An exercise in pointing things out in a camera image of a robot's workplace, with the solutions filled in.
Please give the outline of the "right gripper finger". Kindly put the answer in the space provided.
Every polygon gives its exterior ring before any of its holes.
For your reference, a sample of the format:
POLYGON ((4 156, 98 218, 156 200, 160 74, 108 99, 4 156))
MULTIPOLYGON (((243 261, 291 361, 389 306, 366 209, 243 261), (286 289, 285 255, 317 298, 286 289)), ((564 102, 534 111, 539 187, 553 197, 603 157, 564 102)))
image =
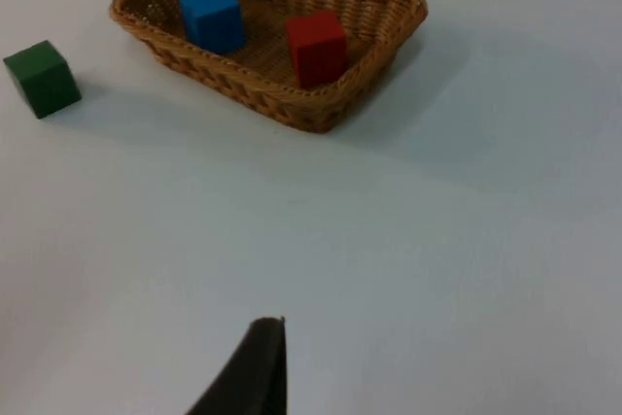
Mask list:
POLYGON ((188 413, 286 415, 285 319, 262 317, 252 321, 226 365, 188 413))

